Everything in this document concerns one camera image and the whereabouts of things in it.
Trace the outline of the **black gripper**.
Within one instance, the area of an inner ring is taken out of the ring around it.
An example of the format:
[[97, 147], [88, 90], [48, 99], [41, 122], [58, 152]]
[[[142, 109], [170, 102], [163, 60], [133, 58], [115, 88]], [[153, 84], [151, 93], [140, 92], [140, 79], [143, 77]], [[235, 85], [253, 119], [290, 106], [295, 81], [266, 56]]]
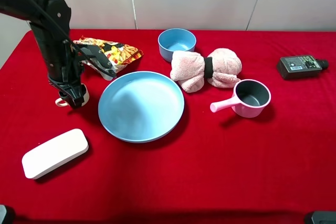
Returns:
[[60, 94], [71, 97], [74, 101], [82, 100], [81, 74], [84, 67], [90, 66], [103, 78], [115, 78], [113, 64], [97, 45], [78, 45], [81, 52], [77, 54], [69, 42], [39, 40], [39, 49], [47, 67], [49, 83]]

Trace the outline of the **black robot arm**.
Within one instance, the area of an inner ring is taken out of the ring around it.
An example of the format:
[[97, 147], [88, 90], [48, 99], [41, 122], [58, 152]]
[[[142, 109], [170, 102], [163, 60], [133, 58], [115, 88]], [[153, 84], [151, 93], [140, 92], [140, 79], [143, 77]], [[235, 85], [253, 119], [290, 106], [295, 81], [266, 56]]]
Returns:
[[81, 82], [83, 61], [114, 78], [112, 63], [96, 45], [78, 45], [69, 37], [71, 8], [65, 0], [1, 0], [1, 13], [29, 25], [44, 59], [48, 81], [55, 87], [62, 105], [73, 109], [88, 101], [88, 91]]

